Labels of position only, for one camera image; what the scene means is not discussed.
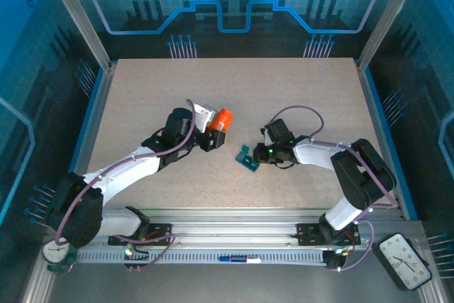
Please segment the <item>aluminium frame post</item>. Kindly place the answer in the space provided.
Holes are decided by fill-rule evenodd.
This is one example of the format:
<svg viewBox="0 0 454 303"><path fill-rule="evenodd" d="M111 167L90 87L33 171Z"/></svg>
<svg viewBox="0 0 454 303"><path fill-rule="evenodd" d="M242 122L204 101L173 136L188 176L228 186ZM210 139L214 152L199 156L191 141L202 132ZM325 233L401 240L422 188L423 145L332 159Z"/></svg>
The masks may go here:
<svg viewBox="0 0 454 303"><path fill-rule="evenodd" d="M85 43L91 50L95 60L98 62L100 68L104 72L111 70L112 61L109 57L105 47L102 44L95 28L90 21L87 12L80 0L61 0L67 9L68 14L71 16L74 24L79 29Z"/></svg>
<svg viewBox="0 0 454 303"><path fill-rule="evenodd" d="M366 70L406 0L389 0L372 31L357 63L359 73Z"/></svg>

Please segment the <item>orange pill bottle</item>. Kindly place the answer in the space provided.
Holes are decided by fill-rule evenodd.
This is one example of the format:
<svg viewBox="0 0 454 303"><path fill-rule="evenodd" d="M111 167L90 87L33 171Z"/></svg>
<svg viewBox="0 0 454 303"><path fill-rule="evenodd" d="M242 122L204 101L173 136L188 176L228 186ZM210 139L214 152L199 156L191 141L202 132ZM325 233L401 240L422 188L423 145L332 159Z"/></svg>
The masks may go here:
<svg viewBox="0 0 454 303"><path fill-rule="evenodd" d="M217 130L226 132L233 120L233 113L228 109L220 110L210 123L209 128L211 130Z"/></svg>

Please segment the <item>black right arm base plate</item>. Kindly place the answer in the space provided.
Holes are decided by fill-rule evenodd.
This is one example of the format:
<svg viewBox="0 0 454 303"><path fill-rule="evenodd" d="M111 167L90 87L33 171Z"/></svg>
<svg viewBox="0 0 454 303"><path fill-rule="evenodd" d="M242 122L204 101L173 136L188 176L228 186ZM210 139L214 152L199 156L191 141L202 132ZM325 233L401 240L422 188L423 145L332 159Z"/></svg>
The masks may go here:
<svg viewBox="0 0 454 303"><path fill-rule="evenodd" d="M297 224L294 237L299 246L357 246L361 244L359 228L349 224L337 231L329 225Z"/></svg>

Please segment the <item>teal pill organizer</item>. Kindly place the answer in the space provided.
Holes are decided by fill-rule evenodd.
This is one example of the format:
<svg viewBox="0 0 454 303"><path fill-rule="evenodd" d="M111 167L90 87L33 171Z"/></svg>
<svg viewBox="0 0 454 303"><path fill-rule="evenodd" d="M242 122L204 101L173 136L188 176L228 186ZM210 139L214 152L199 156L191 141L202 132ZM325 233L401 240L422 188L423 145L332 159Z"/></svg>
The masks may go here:
<svg viewBox="0 0 454 303"><path fill-rule="evenodd" d="M240 152L235 157L236 162L240 163L243 167L246 167L251 172L255 172L260 164L253 160L253 158L249 155L249 147L246 145L242 145Z"/></svg>

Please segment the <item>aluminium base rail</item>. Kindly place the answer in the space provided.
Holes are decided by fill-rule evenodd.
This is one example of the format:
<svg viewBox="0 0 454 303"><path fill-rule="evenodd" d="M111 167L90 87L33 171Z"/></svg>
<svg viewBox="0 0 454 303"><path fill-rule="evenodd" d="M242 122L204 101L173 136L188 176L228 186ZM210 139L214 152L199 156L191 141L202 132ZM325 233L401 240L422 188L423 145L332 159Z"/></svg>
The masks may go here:
<svg viewBox="0 0 454 303"><path fill-rule="evenodd" d="M296 250L296 225L318 223L325 209L143 209L152 224L172 224L174 249ZM374 209L363 216L374 227L374 241L401 233L414 246L426 243L420 221L405 220L399 209Z"/></svg>

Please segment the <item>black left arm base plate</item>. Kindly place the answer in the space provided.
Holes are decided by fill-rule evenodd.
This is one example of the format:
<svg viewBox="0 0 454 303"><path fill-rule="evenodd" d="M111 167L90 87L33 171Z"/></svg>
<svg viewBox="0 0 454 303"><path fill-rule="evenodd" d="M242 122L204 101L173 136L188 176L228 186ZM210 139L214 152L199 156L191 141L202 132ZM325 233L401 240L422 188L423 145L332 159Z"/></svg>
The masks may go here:
<svg viewBox="0 0 454 303"><path fill-rule="evenodd" d="M171 241L172 224L140 225L131 236L109 236L109 246L168 246Z"/></svg>

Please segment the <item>black rectangular clock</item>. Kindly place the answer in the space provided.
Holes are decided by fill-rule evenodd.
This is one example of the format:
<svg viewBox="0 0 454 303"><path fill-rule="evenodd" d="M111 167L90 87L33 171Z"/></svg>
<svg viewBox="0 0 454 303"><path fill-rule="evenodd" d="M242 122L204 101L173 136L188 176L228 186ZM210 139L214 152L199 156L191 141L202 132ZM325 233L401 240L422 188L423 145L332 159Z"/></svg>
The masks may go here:
<svg viewBox="0 0 454 303"><path fill-rule="evenodd" d="M383 238L372 250L400 290L412 292L432 280L428 263L403 234L394 233Z"/></svg>

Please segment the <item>round green clock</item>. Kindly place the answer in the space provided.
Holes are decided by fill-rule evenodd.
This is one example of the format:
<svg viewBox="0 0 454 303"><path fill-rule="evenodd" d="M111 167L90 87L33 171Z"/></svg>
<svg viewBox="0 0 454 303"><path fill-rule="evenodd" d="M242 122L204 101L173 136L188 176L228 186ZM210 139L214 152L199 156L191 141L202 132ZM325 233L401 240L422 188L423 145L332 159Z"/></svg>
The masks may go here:
<svg viewBox="0 0 454 303"><path fill-rule="evenodd" d="M42 255L47 262L47 270L62 276L70 272L77 261L77 249L69 243L57 245L49 241L42 248Z"/></svg>

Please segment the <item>blue white marker pen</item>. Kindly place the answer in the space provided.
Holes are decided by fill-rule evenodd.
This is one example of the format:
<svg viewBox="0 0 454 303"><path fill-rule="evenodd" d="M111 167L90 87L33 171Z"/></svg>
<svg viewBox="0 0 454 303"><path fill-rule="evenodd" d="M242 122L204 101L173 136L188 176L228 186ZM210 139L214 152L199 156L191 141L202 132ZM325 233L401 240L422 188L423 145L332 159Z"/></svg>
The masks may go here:
<svg viewBox="0 0 454 303"><path fill-rule="evenodd" d="M218 261L222 263L260 264L262 259L254 255L223 255L218 257Z"/></svg>

